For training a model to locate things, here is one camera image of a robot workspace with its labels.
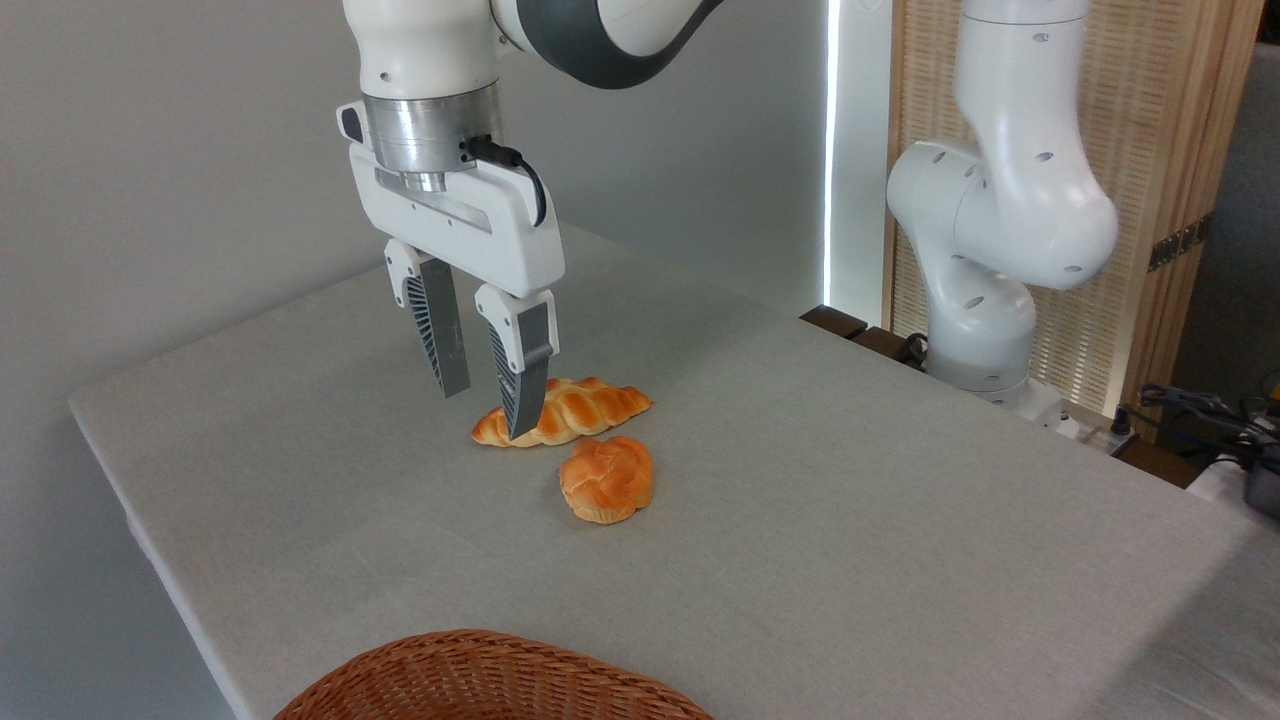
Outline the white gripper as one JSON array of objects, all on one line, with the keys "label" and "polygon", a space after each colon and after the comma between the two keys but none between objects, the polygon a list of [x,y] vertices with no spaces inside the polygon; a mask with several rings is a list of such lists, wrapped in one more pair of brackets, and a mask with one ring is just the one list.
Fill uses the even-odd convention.
[{"label": "white gripper", "polygon": [[378,164],[358,104],[338,108],[337,117],[351,141],[364,210],[374,227],[397,238],[385,246],[393,293],[412,313],[442,393],[448,398],[470,387],[456,266],[489,283],[475,300],[489,324],[507,437],[529,433],[541,416],[550,357],[561,350],[556,299],[545,290],[564,274],[553,204],[545,202],[536,225],[539,192],[531,179],[488,161],[444,174],[442,191],[411,188]]}]

